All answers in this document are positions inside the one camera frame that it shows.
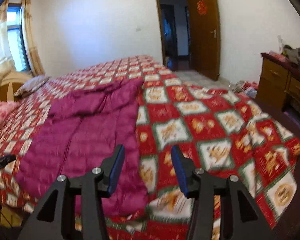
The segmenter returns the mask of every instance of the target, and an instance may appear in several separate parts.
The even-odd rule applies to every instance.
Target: window frame
[[[28,72],[28,71],[31,71],[31,68],[30,68],[28,56],[26,53],[25,41],[23,39],[22,23],[21,23],[21,4],[9,3],[7,12],[9,12],[9,10],[19,12],[18,15],[20,18],[20,21],[19,21],[20,24],[19,25],[8,25],[8,31],[10,31],[10,30],[18,30],[19,31],[18,44],[21,46],[21,51],[22,51],[22,55],[20,55],[20,56],[21,56],[21,60],[23,60],[26,65],[26,68],[19,72]]]

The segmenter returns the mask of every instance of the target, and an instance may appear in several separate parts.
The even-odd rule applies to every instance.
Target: tile floor
[[[222,88],[229,89],[229,86],[221,81],[214,81],[206,76],[201,75],[195,70],[187,71],[176,71],[174,72],[182,81],[192,83],[197,86],[207,87],[207,88]]]

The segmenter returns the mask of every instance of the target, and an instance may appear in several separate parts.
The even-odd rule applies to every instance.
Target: dresser
[[[280,110],[292,105],[300,114],[300,71],[262,53],[263,65],[256,99]]]

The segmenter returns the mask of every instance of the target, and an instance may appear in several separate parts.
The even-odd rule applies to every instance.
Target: window
[[[29,70],[21,26],[21,6],[9,5],[7,12],[8,40],[17,71]]]

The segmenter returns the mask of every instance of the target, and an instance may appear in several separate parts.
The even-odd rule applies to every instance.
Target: red door decoration
[[[197,9],[198,9],[198,13],[200,15],[207,14],[208,8],[207,8],[204,0],[201,0],[201,1],[197,2]]]

